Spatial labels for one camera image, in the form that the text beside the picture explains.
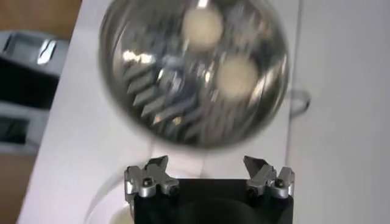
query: wooden floor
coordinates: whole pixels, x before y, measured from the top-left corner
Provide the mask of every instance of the wooden floor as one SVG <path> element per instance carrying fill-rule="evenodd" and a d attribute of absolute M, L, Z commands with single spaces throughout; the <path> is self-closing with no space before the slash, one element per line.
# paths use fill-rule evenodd
<path fill-rule="evenodd" d="M 0 30 L 33 29 L 70 40 L 81 0 L 0 0 Z"/>
<path fill-rule="evenodd" d="M 0 223 L 15 223 L 34 166 L 34 156 L 0 154 Z"/>
<path fill-rule="evenodd" d="M 70 40 L 81 0 L 0 0 L 0 31 L 32 29 Z M 14 224 L 20 212 L 33 156 L 0 153 L 0 224 Z"/>

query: white surface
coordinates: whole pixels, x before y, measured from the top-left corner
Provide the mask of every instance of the white surface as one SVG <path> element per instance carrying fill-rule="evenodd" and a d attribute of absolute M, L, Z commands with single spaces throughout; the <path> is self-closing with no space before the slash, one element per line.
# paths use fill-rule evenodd
<path fill-rule="evenodd" d="M 389 223 L 390 1 L 305 0 L 292 123 L 299 224 Z"/>
<path fill-rule="evenodd" d="M 152 158 L 168 155 L 166 173 L 174 178 L 199 178 L 206 155 L 190 149 L 173 149 L 165 142 L 155 142 Z"/>
<path fill-rule="evenodd" d="M 87 214 L 86 224 L 132 224 L 129 204 L 124 198 L 123 179 L 111 189 L 105 197 L 94 206 L 93 210 Z"/>
<path fill-rule="evenodd" d="M 99 26 L 109 0 L 83 1 L 46 134 L 18 223 L 83 223 L 101 187 L 129 164 L 145 163 L 151 139 L 136 133 L 115 110 L 98 68 Z M 295 50 L 297 0 L 273 0 Z M 209 154 L 204 175 L 247 177 L 244 155 L 280 167 L 286 159 L 289 100 L 273 123 L 239 150 Z M 162 144 L 155 148 L 170 149 Z"/>

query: gray object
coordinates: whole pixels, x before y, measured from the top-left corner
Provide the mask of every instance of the gray object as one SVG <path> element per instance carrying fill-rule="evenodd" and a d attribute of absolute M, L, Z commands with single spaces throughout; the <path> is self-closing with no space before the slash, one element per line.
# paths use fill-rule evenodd
<path fill-rule="evenodd" d="M 0 32 L 0 57 L 45 74 L 61 75 L 68 48 L 68 41 L 44 32 Z"/>
<path fill-rule="evenodd" d="M 102 71 L 115 102 L 140 127 L 176 144 L 223 147 L 271 122 L 287 89 L 288 52 L 271 6 L 251 0 L 208 2 L 224 19 L 222 38 L 208 52 L 187 49 L 181 23 L 198 3 L 114 1 L 101 27 Z M 231 55 L 251 58 L 260 72 L 252 95 L 239 102 L 215 85 Z"/>
<path fill-rule="evenodd" d="M 49 119 L 49 111 L 0 102 L 0 117 L 27 121 L 26 142 L 15 144 L 0 141 L 0 152 L 16 155 L 36 155 Z"/>

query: black base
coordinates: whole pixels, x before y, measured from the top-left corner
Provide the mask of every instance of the black base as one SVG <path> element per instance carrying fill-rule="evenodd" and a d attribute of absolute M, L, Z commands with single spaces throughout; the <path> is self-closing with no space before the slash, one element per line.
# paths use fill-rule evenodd
<path fill-rule="evenodd" d="M 179 179 L 176 197 L 134 199 L 135 224 L 292 224 L 291 197 L 251 198 L 246 180 Z"/>
<path fill-rule="evenodd" d="M 0 101 L 49 110 L 59 78 L 0 58 Z"/>

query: metal clip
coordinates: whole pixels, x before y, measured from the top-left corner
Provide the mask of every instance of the metal clip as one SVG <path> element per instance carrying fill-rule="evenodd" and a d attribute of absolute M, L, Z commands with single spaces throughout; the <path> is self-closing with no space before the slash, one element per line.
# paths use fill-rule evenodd
<path fill-rule="evenodd" d="M 283 167 L 278 178 L 271 184 L 271 195 L 274 198 L 288 198 L 294 194 L 295 173 L 289 167 Z"/>
<path fill-rule="evenodd" d="M 263 159 L 256 159 L 253 157 L 245 156 L 244 163 L 248 172 L 251 175 L 251 179 L 247 180 L 247 190 L 250 197 L 259 197 L 265 193 L 266 188 L 276 178 L 276 171 L 273 166 L 270 166 Z"/>
<path fill-rule="evenodd" d="M 161 187 L 165 195 L 177 195 L 179 193 L 179 181 L 165 173 L 168 157 L 162 156 L 149 160 L 145 168 L 129 166 L 124 172 L 125 196 L 127 202 L 131 202 L 136 194 L 143 198 L 153 197 L 156 187 Z"/>

